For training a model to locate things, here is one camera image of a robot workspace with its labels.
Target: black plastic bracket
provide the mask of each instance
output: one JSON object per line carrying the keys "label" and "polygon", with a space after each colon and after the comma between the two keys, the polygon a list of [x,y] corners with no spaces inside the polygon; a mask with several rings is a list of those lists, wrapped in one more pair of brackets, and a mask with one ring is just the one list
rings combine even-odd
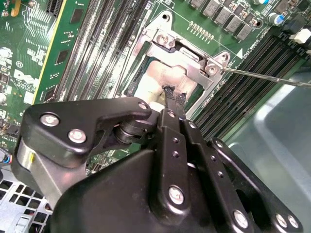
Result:
{"label": "black plastic bracket", "polygon": [[[40,118],[44,114],[56,116],[59,124],[42,124]],[[117,139],[108,138],[116,125],[125,120],[144,120],[150,115],[149,106],[136,97],[38,104],[25,111],[21,136],[31,149],[73,168],[85,163],[89,155],[115,146]],[[86,141],[71,141],[68,134],[73,129],[82,130]]]}

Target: capacitor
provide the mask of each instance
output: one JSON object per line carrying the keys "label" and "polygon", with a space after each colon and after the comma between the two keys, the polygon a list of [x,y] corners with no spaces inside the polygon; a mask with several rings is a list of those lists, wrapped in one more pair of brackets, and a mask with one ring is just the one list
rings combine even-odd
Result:
{"label": "capacitor", "polygon": [[269,0],[253,0],[255,5],[263,5],[263,4],[268,4]]}
{"label": "capacitor", "polygon": [[0,104],[4,104],[6,102],[6,96],[3,93],[0,93]]}
{"label": "capacitor", "polygon": [[278,15],[277,13],[271,13],[268,16],[268,21],[272,23],[273,25],[278,26],[284,22],[284,16]]}

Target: white label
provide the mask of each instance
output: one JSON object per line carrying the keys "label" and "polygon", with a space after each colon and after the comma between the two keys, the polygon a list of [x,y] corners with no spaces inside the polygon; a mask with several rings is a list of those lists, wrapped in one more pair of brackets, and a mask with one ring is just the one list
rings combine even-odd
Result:
{"label": "white label", "polygon": [[9,85],[7,85],[7,86],[6,86],[6,89],[5,89],[5,93],[8,94],[8,95],[10,95],[10,94],[12,93],[12,87],[9,86]]}
{"label": "white label", "polygon": [[32,104],[33,103],[33,100],[34,100],[34,94],[29,92],[29,91],[26,91],[26,94],[25,94],[25,97],[24,97],[24,103],[27,103],[27,104]]}

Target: green circuit board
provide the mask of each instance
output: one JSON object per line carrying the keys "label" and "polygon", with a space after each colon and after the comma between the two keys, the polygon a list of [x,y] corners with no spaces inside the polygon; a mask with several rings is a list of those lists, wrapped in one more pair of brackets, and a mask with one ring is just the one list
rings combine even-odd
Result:
{"label": "green circuit board", "polygon": [[[243,36],[232,33],[232,28],[215,16],[208,17],[204,14],[210,1],[63,0],[57,15],[47,10],[51,2],[49,0],[22,1],[16,17],[0,17],[0,72],[2,76],[8,77],[7,81],[5,77],[4,80],[0,80],[0,92],[6,96],[6,102],[0,105],[0,118],[3,121],[0,131],[1,146],[9,150],[14,148],[17,135],[14,134],[16,131],[12,133],[12,129],[18,128],[23,112],[31,104],[50,100],[108,98],[141,29],[161,12],[170,11],[173,15],[172,30],[205,53],[214,56],[222,51],[229,52],[231,59],[228,66],[236,68],[265,37],[272,26],[268,22],[268,16],[275,12],[282,2],[270,0],[265,5],[254,5],[252,0],[231,0],[226,6],[230,17],[234,16],[239,6],[242,6],[238,16],[241,22],[246,21],[247,16],[252,16],[246,23],[250,31],[247,36]],[[126,4],[136,9],[140,18],[136,19],[130,13],[122,15]],[[223,7],[227,3],[224,0],[217,1],[217,4]],[[300,14],[309,23],[310,10],[310,7],[302,11],[287,5],[283,16],[285,20],[290,20]],[[107,15],[106,21],[99,22],[103,15]],[[119,18],[131,22],[132,25],[119,22]],[[130,32],[129,39],[122,44],[120,41],[127,32]],[[81,60],[84,49],[90,54],[86,61]],[[290,72],[293,73],[302,64],[303,59]],[[78,72],[81,72],[80,78],[76,79]],[[229,76],[230,74],[225,74],[223,79],[227,80]],[[128,81],[128,78],[125,78],[121,87]],[[201,93],[202,89],[197,90],[187,106],[195,103]],[[202,102],[192,117],[195,117],[204,105],[205,102]],[[96,164],[101,159],[101,163],[106,165],[136,150],[137,147],[126,152],[109,151],[92,160],[91,164]]]}

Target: white connector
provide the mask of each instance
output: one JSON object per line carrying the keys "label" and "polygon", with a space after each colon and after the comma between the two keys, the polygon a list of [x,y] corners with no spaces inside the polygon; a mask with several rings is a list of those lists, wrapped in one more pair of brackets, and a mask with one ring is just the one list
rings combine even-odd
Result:
{"label": "white connector", "polygon": [[304,44],[311,36],[309,29],[304,28],[295,35],[291,35],[290,39],[298,44]]}

